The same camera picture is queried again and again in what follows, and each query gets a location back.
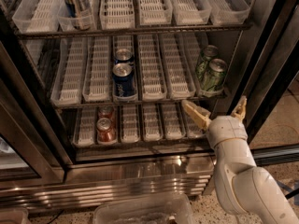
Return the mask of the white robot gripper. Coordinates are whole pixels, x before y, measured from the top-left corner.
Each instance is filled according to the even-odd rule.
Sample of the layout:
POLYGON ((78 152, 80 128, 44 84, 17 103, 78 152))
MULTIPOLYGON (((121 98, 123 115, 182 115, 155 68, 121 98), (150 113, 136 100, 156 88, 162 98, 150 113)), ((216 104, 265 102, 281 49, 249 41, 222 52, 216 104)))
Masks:
POLYGON ((231 116, 218 116, 211 121, 210 112, 193 102, 181 102, 184 111, 202 130, 206 131, 207 141, 212 149, 227 140, 247 141, 248 135, 242 121, 246 116, 247 97, 242 95, 231 116))

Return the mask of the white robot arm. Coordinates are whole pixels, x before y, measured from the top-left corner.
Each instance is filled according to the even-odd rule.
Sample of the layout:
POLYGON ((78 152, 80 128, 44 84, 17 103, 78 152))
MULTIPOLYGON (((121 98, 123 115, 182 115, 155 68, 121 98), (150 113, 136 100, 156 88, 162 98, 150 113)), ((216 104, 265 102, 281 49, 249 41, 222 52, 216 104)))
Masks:
POLYGON ((216 155, 214 185, 222 209, 231 215, 253 213, 263 224, 299 224, 277 181, 259 167, 249 149, 243 123, 247 98, 241 97, 228 116, 211 119, 210 112, 193 102, 181 102, 184 111, 206 133, 216 155))

